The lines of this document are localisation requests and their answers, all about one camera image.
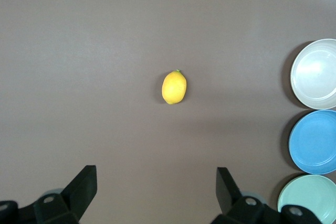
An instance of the blue plate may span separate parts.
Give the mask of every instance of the blue plate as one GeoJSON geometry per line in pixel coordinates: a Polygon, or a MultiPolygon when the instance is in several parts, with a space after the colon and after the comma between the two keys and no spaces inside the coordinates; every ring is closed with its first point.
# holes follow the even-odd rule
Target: blue plate
{"type": "Polygon", "coordinates": [[[306,173],[336,170],[336,111],[317,110],[304,116],[290,134],[289,152],[306,173]]]}

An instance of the tabletop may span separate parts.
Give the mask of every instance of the tabletop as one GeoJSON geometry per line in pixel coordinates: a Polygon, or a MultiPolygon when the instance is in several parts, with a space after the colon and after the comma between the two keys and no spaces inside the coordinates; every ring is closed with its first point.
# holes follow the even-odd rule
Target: tabletop
{"type": "MultiPolygon", "coordinates": [[[[23,207],[96,165],[89,223],[210,223],[216,168],[276,208],[312,111],[290,86],[336,0],[0,0],[0,195],[23,207]],[[181,103],[164,77],[187,79],[181,103]]],[[[327,174],[336,182],[336,174],[327,174]]]]}

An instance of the white plate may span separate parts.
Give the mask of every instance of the white plate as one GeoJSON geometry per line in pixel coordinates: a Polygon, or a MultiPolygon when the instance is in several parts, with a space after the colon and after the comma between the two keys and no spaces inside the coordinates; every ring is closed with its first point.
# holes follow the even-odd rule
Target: white plate
{"type": "Polygon", "coordinates": [[[336,40],[321,39],[306,46],[296,57],[290,82],[296,97],[306,106],[336,106],[336,40]]]}

